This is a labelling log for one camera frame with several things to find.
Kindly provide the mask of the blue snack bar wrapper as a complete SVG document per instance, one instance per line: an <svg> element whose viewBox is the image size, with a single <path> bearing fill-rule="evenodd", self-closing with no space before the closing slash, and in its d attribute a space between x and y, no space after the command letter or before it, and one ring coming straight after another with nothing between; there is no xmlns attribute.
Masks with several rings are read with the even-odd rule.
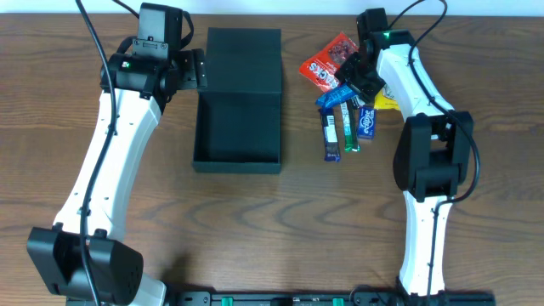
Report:
<svg viewBox="0 0 544 306"><path fill-rule="evenodd" d="M331 109L357 95L358 94L348 84L342 84L323 93L315 101L315 104L323 109Z"/></svg>

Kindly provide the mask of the red Hacks candy bag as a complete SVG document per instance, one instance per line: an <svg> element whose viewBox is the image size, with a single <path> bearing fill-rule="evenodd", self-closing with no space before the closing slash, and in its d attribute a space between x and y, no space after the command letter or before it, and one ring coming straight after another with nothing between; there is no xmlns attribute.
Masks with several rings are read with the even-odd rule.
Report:
<svg viewBox="0 0 544 306"><path fill-rule="evenodd" d="M357 49L357 45L341 32L320 52L305 60L298 71L323 93L328 92L339 84L336 71Z"/></svg>

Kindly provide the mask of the green snack bar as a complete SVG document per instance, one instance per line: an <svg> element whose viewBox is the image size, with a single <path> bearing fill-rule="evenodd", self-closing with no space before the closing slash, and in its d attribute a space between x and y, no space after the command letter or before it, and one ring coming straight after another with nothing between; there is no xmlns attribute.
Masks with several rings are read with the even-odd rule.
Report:
<svg viewBox="0 0 544 306"><path fill-rule="evenodd" d="M354 131L354 110L350 102L341 103L341 113L343 119L343 132L345 139L344 150L360 151L360 146Z"/></svg>

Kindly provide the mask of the black gift box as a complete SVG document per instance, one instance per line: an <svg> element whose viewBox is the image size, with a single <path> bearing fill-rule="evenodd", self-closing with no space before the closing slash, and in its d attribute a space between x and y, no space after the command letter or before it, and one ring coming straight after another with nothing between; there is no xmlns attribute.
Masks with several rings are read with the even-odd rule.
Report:
<svg viewBox="0 0 544 306"><path fill-rule="evenodd" d="M206 78L198 92L195 171L279 173L281 31L209 28Z"/></svg>

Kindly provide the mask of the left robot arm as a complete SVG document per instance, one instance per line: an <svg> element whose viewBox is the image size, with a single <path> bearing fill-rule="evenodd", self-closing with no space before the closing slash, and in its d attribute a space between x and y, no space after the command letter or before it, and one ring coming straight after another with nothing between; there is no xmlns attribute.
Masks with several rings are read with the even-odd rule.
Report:
<svg viewBox="0 0 544 306"><path fill-rule="evenodd" d="M80 173L49 228L26 250L48 291L69 305L163 305L167 285L124 244L129 198L167 102L207 83L202 49L115 53L102 68L99 114Z"/></svg>

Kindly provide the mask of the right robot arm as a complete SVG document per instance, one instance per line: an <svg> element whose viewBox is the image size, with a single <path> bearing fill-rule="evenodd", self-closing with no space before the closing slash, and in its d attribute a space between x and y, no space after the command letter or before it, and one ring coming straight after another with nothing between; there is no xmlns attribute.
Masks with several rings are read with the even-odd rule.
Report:
<svg viewBox="0 0 544 306"><path fill-rule="evenodd" d="M451 208L469 161L479 160L473 118L457 111L434 85L407 30L365 30L360 48L337 71L363 99L389 87L404 126L393 159L406 206L405 255L398 283L407 303L439 304L445 294L443 257Z"/></svg>

